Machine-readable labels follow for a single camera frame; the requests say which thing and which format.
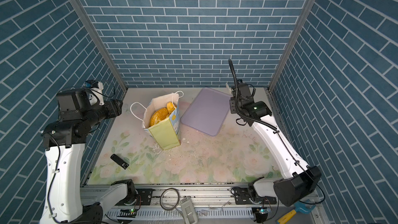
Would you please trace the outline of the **sesame oval bread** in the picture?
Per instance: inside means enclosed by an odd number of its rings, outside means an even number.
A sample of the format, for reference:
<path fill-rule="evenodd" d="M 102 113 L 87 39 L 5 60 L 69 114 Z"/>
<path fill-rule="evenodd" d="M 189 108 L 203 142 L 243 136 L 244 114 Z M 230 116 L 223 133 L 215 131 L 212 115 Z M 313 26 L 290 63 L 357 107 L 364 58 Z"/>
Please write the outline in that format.
<path fill-rule="evenodd" d="M 157 110 L 150 118 L 150 127 L 158 124 L 169 117 L 169 111 L 166 107 Z"/>

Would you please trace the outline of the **striped croissant roll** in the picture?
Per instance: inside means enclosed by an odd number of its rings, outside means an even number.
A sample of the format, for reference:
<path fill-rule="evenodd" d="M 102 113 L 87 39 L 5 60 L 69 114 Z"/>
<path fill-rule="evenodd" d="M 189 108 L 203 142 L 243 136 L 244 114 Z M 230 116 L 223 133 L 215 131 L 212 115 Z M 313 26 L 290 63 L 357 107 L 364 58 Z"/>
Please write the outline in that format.
<path fill-rule="evenodd" d="M 167 102 L 166 108 L 168 110 L 168 113 L 171 114 L 177 107 L 173 102 Z"/>

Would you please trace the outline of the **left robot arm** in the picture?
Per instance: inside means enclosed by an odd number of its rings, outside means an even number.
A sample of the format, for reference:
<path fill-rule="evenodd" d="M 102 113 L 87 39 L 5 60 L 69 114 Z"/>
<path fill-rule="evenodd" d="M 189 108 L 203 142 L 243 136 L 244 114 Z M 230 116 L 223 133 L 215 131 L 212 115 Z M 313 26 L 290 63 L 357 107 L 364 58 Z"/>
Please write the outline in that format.
<path fill-rule="evenodd" d="M 102 224 L 117 203 L 134 203 L 138 193 L 130 179 L 113 183 L 84 205 L 80 196 L 80 169 L 87 136 L 101 121 L 121 115 L 123 102 L 104 101 L 89 88 L 59 91 L 59 117 L 42 133 L 47 159 L 47 184 L 41 224 Z"/>

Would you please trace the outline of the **paper bag with floral sides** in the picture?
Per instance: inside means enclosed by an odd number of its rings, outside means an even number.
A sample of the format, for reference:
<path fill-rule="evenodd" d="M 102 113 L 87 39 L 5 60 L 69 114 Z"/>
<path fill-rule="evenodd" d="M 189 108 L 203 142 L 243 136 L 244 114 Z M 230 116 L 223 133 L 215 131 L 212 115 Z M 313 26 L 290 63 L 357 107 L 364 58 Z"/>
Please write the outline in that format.
<path fill-rule="evenodd" d="M 180 146 L 180 112 L 179 100 L 184 96 L 182 91 L 176 91 L 170 94 L 153 98 L 148 106 L 144 106 L 139 102 L 134 102 L 130 106 L 131 114 L 142 122 L 142 128 L 146 131 L 159 145 L 162 150 L 168 150 Z M 167 102 L 173 102 L 176 109 L 169 117 L 158 124 L 150 127 L 151 116 L 159 109 L 166 107 Z M 134 106 L 141 106 L 145 110 L 143 117 L 137 116 L 133 112 Z"/>

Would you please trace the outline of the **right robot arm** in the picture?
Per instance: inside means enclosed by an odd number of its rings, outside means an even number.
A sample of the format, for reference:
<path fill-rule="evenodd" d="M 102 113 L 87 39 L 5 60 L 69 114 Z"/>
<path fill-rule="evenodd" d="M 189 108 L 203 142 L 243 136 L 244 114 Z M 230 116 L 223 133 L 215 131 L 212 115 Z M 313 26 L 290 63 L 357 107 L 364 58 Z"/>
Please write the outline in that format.
<path fill-rule="evenodd" d="M 291 206 L 313 193 L 322 173 L 311 167 L 293 148 L 277 125 L 265 102 L 255 102 L 256 90 L 241 79 L 231 89 L 230 111 L 238 120 L 249 124 L 260 136 L 274 157 L 282 179 L 273 182 L 274 197 L 285 206 Z"/>

